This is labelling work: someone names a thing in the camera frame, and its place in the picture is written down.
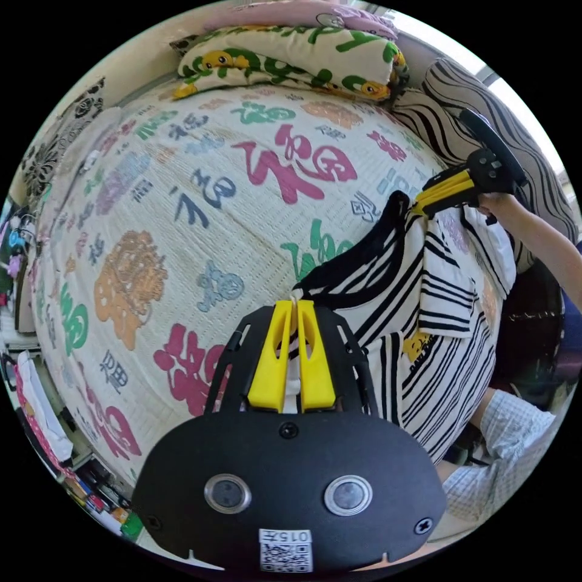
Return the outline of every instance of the striped shirt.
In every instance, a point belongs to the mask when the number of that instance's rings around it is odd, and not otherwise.
[[[367,353],[379,414],[442,459],[487,389],[495,342],[438,219],[393,194],[364,239],[311,271],[295,297],[346,319]]]

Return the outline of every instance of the striped pillow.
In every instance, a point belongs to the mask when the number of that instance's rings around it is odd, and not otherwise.
[[[522,202],[532,212],[568,237],[577,240],[572,208],[540,148],[515,115],[473,75],[448,59],[427,70],[422,91],[409,90],[393,107],[393,114],[430,145],[449,165],[459,164],[481,144],[456,119],[470,107],[484,115],[512,149],[528,178]],[[517,241],[515,262],[519,273],[533,263],[533,255]]]

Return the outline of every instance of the qr code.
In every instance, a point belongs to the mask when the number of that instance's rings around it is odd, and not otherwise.
[[[312,572],[311,544],[261,544],[261,570]]]

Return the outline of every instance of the window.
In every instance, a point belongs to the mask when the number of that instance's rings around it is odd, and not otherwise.
[[[521,121],[531,137],[540,147],[544,156],[556,174],[564,172],[564,164],[556,151],[556,148],[547,136],[540,122],[530,111],[520,96],[503,80],[497,79],[489,86],[489,90],[497,95],[501,101],[511,109],[513,114]]]

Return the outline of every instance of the plaid shirt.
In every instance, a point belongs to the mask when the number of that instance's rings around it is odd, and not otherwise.
[[[447,512],[482,523],[503,506],[552,444],[573,393],[554,415],[497,390],[481,421],[493,463],[489,467],[460,467],[444,482]]]

